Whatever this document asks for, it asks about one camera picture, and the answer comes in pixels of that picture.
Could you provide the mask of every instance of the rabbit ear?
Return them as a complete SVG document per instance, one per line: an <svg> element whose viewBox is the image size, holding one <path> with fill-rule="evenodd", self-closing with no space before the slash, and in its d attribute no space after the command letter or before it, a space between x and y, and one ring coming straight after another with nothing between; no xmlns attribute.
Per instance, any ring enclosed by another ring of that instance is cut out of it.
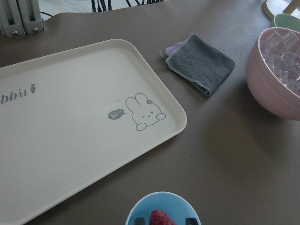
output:
<svg viewBox="0 0 300 225"><path fill-rule="evenodd" d="M148 100L147 96L145 96L143 93L137 93L135 98L140 105L146 104Z"/></svg>
<svg viewBox="0 0 300 225"><path fill-rule="evenodd" d="M139 105L134 97L127 98L125 104L130 111L133 111Z"/></svg>

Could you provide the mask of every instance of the ice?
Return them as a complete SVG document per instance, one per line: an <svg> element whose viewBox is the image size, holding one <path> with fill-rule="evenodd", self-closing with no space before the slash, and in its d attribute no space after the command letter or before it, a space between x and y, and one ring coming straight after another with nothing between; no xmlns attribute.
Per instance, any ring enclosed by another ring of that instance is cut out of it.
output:
<svg viewBox="0 0 300 225"><path fill-rule="evenodd" d="M260 42L262 56L279 81L300 96L300 39L293 31L272 32Z"/></svg>

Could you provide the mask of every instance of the gray cloth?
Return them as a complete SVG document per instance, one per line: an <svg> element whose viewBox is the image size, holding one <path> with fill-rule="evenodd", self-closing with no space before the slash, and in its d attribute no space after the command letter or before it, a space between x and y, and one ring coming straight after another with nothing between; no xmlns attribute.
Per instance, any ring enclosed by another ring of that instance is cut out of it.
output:
<svg viewBox="0 0 300 225"><path fill-rule="evenodd" d="M235 67L232 59L195 34L166 48L163 58L171 70L206 96L211 96Z"/></svg>

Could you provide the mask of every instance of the rabbit face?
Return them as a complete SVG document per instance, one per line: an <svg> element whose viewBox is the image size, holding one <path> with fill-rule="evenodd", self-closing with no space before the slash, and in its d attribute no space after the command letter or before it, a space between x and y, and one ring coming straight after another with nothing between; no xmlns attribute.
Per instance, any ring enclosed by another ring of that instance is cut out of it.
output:
<svg viewBox="0 0 300 225"><path fill-rule="evenodd" d="M132 112L132 119L138 131L163 120L166 115L146 95L138 93L126 99L126 106Z"/></svg>

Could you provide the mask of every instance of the red fruit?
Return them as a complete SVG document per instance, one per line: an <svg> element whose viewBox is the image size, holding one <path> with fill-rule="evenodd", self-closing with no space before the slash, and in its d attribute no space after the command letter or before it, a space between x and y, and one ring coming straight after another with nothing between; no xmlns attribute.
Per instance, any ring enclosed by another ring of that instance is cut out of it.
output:
<svg viewBox="0 0 300 225"><path fill-rule="evenodd" d="M162 210L151 212L149 225L177 225L168 214Z"/></svg>

